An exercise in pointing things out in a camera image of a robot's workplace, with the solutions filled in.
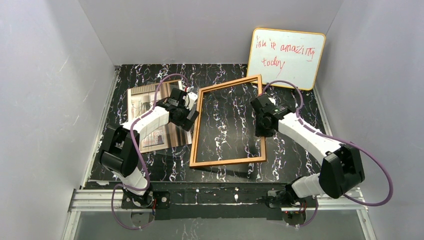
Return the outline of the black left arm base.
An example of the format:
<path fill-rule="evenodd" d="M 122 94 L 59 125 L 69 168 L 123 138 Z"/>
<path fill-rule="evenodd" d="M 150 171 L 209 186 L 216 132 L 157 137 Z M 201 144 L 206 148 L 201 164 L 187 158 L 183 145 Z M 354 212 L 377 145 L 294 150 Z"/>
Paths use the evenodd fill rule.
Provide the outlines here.
<path fill-rule="evenodd" d="M 150 191 L 144 195 L 124 191 L 121 200 L 122 209 L 168 209 L 170 204 L 170 193 L 167 191 Z"/>

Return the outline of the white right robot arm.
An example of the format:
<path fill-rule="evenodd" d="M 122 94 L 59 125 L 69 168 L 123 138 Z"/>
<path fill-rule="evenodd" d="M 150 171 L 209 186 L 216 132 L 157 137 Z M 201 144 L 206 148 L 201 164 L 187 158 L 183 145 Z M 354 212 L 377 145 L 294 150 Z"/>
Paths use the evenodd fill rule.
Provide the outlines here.
<path fill-rule="evenodd" d="M 275 105 L 267 94 L 250 102 L 255 112 L 255 135 L 272 137 L 279 132 L 303 147 L 320 165 L 320 172 L 301 176 L 279 194 L 292 202 L 317 195 L 341 197 L 365 180 L 360 151 L 349 144 L 324 137 L 288 106 Z"/>

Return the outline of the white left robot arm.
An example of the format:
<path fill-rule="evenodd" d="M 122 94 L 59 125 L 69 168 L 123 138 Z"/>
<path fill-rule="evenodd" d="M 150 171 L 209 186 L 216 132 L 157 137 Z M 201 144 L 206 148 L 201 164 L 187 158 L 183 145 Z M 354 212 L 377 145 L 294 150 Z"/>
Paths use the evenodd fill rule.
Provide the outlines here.
<path fill-rule="evenodd" d="M 199 115 L 194 108 L 197 99 L 198 95 L 194 92 L 174 88 L 170 96 L 156 100 L 140 117 L 123 124 L 109 124 L 97 161 L 116 175 L 125 189 L 143 196 L 151 181 L 147 165 L 142 160 L 140 141 L 169 123 L 188 132 Z"/>

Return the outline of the printed photo sheet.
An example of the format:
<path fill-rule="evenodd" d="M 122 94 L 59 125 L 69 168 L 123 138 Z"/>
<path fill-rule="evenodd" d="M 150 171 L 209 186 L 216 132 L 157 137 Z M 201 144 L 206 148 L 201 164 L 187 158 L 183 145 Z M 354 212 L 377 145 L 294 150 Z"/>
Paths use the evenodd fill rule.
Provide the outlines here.
<path fill-rule="evenodd" d="M 127 90 L 128 120 L 131 121 L 146 113 L 154 103 L 154 95 L 157 88 L 156 83 L 129 88 Z M 169 97 L 173 89 L 183 89 L 180 80 L 164 82 L 159 88 L 157 99 Z M 191 133 L 177 127 L 173 123 L 162 125 L 146 136 L 139 143 L 141 153 L 160 151 L 168 148 L 190 145 L 192 143 Z"/>

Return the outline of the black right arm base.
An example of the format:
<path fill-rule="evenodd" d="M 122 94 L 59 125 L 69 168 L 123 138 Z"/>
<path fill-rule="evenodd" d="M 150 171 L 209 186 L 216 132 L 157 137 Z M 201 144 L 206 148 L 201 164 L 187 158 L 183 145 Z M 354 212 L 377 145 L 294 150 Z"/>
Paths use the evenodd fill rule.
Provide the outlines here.
<path fill-rule="evenodd" d="M 297 198 L 285 190 L 270 190 L 265 195 L 265 204 L 270 208 L 294 208 L 305 211 L 308 207 L 316 207 L 316 199 L 308 196 Z"/>

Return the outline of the orange wooden picture frame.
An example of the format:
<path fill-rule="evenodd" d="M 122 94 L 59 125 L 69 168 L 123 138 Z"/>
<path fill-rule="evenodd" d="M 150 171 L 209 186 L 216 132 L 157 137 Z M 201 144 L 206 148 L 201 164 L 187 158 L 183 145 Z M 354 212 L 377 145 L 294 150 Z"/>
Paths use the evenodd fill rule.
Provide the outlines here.
<path fill-rule="evenodd" d="M 214 160 L 214 161 L 204 161 L 197 162 L 198 155 L 198 145 L 199 145 L 199 134 L 200 134 L 200 123 L 201 123 L 201 113 L 202 113 L 202 104 L 203 104 L 203 96 L 205 93 L 212 92 L 215 90 L 220 90 L 224 88 L 229 88 L 241 84 L 247 83 L 257 83 L 257 94 L 260 96 L 263 93 L 263 82 L 262 76 L 260 74 L 248 76 L 244 78 L 239 78 L 219 84 L 210 85 L 207 87 L 200 88 L 198 90 L 198 99 L 196 110 L 199 115 L 194 122 L 194 130 L 192 137 L 192 145 L 191 145 L 191 153 L 189 160 L 190 168 L 199 168 L 199 167 L 215 167 L 215 166 L 223 166 L 223 165 L 238 165 L 238 164 L 248 164 L 248 163 L 262 163 L 267 161 L 267 150 L 266 150 L 266 138 L 260 137 L 260 156 L 258 157 L 245 157 L 245 158 L 234 158 L 234 159 L 226 159 L 226 160 Z"/>

